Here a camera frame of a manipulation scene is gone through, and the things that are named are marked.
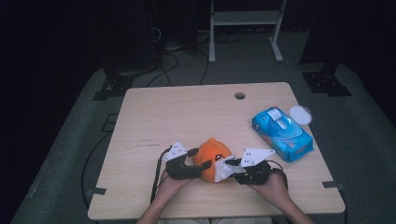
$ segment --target white cap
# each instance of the white cap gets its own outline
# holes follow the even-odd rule
[[[289,112],[292,119],[294,119],[300,125],[309,124],[312,120],[310,111],[300,105],[295,105],[290,109]]]

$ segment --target hole in table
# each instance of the hole in table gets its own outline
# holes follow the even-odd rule
[[[246,97],[246,95],[240,91],[235,94],[235,98],[238,100],[243,100],[243,99],[245,99],[245,97]]]

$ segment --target orange object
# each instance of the orange object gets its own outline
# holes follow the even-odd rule
[[[210,137],[206,142],[204,142],[200,147],[198,153],[191,159],[194,165],[201,165],[205,161],[212,161],[210,168],[202,171],[201,178],[209,181],[215,182],[215,162],[221,159],[225,159],[228,156],[233,155],[233,153],[224,144],[216,140],[214,137]]]

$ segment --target person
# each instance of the person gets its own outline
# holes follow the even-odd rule
[[[157,224],[166,205],[168,205],[169,202],[171,202],[171,200],[180,192],[180,190],[184,186],[188,185],[193,179],[176,180],[168,176],[166,171],[163,171],[161,180],[162,183],[158,187],[157,196],[147,208],[147,210],[143,213],[143,215],[139,218],[137,221],[138,224]],[[291,223],[314,223],[312,219],[309,218],[309,216],[307,216],[291,199],[281,175],[278,175],[277,173],[271,173],[268,181],[264,185],[248,186],[256,190],[268,203],[271,203],[276,208],[278,208],[291,221]],[[194,223],[209,222],[203,219],[195,219]]]

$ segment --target white lid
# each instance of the white lid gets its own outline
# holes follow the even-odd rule
[[[282,115],[280,114],[279,110],[277,110],[277,109],[272,109],[272,110],[268,111],[267,113],[271,116],[271,118],[273,120],[282,118]]]
[[[289,112],[292,119],[294,119],[300,125],[309,124],[312,120],[311,113],[305,107],[295,105],[290,109]]]

